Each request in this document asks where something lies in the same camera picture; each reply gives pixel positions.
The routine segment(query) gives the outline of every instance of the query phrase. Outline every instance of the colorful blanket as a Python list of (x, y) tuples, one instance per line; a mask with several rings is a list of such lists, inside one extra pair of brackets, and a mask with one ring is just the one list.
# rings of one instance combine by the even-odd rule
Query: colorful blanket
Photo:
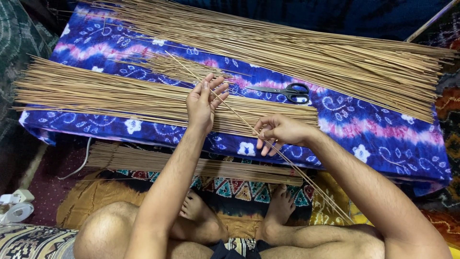
[[(300, 82), (292, 77), (228, 57), (203, 53), (200, 50), (165, 40), (135, 40), (139, 34), (129, 28), (114, 26), (116, 20), (105, 19), (105, 12), (79, 4), (72, 15), (51, 60), (103, 73), (162, 82), (182, 84), (152, 74), (138, 66), (119, 64), (122, 59), (144, 51), (181, 55), (185, 58), (252, 76), (238, 76), (231, 88), (248, 97), (288, 102), (281, 94), (246, 89), (248, 85), (285, 88)], [(409, 184), (416, 195), (438, 190), (448, 184), (451, 172), (439, 122), (428, 124), (412, 117), (389, 111), (352, 97), (303, 82), (310, 88), (310, 102), (318, 109), (321, 130), (364, 163), (400, 183)], [(55, 134), (64, 132), (102, 139), (175, 146), (185, 128), (108, 116), (73, 112), (24, 112), (20, 123), (33, 135), (55, 144)], [(276, 155), (262, 157), (253, 138), (212, 132), (204, 150), (270, 163), (284, 163)], [(281, 150), (302, 167), (322, 168), (307, 148), (285, 145)]]

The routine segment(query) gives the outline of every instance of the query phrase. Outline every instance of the leg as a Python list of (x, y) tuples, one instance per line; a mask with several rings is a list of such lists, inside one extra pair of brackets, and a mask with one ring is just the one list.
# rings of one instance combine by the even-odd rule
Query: leg
[[(183, 254), (186, 258), (209, 258), (212, 250), (198, 243), (215, 243), (220, 239), (227, 241), (228, 231), (197, 194), (190, 192), (184, 206), (185, 211), (183, 209), (181, 215), (188, 218), (177, 218), (171, 230), (171, 238), (189, 242), (170, 240), (168, 256), (175, 259), (181, 258)], [(133, 204), (115, 202), (94, 212), (77, 235), (74, 244), (75, 258), (123, 258), (137, 211), (138, 207)]]
[(279, 186), (273, 196), (267, 216), (257, 230), (262, 239), (276, 248), (260, 253), (263, 259), (279, 258), (384, 258), (384, 244), (373, 227), (354, 225), (283, 226), (295, 206), (286, 187)]

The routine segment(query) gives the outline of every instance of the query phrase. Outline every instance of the hand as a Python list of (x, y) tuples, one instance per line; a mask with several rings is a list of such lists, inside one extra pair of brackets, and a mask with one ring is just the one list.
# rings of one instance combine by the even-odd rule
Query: hand
[[(262, 148), (264, 140), (268, 140), (270, 144), (276, 142), (275, 149), (277, 150), (279, 150), (284, 144), (306, 147), (308, 139), (310, 139), (311, 136), (321, 133), (319, 129), (311, 125), (279, 113), (261, 117), (257, 121), (254, 130), (259, 132), (263, 125), (265, 126), (260, 131), (259, 138), (257, 139), (257, 149)], [(273, 149), (270, 145), (265, 144), (261, 155), (266, 156), (270, 151), (269, 156), (273, 156), (276, 154), (275, 149)]]
[[(196, 84), (185, 100), (189, 114), (189, 126), (187, 128), (198, 130), (206, 135), (213, 128), (214, 111), (222, 103), (221, 100), (225, 100), (229, 96), (229, 92), (223, 93), (229, 86), (227, 83), (222, 84), (224, 78), (218, 77), (212, 80), (213, 78), (213, 73), (207, 75), (201, 83)], [(211, 93), (211, 90), (217, 86), (219, 87), (214, 90), (214, 93), (217, 95), (223, 93), (219, 96), (221, 100)]]

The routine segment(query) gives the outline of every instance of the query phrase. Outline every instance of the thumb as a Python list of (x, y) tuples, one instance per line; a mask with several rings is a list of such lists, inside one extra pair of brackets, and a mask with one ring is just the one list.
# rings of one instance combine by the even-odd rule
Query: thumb
[(203, 87), (201, 88), (200, 100), (203, 102), (209, 102), (209, 82), (203, 79)]
[(277, 129), (274, 128), (274, 129), (271, 129), (271, 130), (267, 130), (267, 131), (261, 132), (261, 133), (259, 134), (259, 138), (260, 138), (260, 139), (265, 139), (265, 140), (268, 140), (268, 139), (278, 139), (278, 137), (276, 136), (276, 131), (277, 131)]

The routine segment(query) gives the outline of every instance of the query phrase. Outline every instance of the left hand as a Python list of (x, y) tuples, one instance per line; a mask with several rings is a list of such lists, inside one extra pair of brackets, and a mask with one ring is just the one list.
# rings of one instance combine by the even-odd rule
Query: left hand
[[(214, 74), (207, 75), (201, 83), (196, 84), (185, 100), (187, 112), (189, 114), (188, 129), (199, 130), (206, 135), (211, 132), (214, 123), (214, 111), (222, 103), (221, 100), (211, 93), (217, 86), (224, 81), (223, 77), (214, 79)], [(214, 90), (222, 100), (229, 96), (229, 92), (223, 93), (228, 84), (224, 83)]]

